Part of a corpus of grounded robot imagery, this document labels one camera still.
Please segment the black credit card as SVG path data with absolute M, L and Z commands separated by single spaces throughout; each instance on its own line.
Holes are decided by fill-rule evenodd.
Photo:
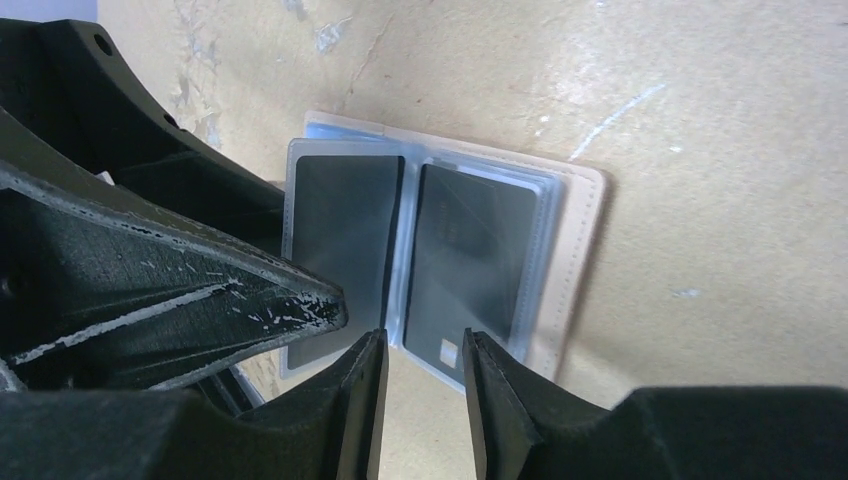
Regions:
M 454 382 L 466 329 L 510 336 L 537 201 L 524 185 L 422 170 L 403 345 Z

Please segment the beige leather card holder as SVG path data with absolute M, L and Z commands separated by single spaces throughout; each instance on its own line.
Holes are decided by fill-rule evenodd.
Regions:
M 283 348 L 281 376 L 383 328 L 462 390 L 470 329 L 554 380 L 606 187 L 597 169 L 308 112 L 288 150 L 282 253 L 339 285 L 349 320 Z

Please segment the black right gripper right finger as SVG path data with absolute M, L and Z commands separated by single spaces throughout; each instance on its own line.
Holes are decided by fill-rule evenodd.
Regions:
M 836 387 L 647 387 L 611 409 L 466 331 L 466 400 L 481 479 L 843 479 Z

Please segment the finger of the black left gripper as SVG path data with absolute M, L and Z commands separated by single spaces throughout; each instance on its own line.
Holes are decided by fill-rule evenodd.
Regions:
M 28 388 L 178 388 L 346 321 L 338 287 L 2 114 L 1 358 Z
M 181 127 L 99 24 L 2 19 L 1 106 L 89 173 L 280 254 L 283 191 Z

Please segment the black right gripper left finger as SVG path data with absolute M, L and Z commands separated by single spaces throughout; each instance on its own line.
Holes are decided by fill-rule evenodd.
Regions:
M 188 390 L 5 393 L 5 479 L 374 479 L 386 334 L 232 417 Z

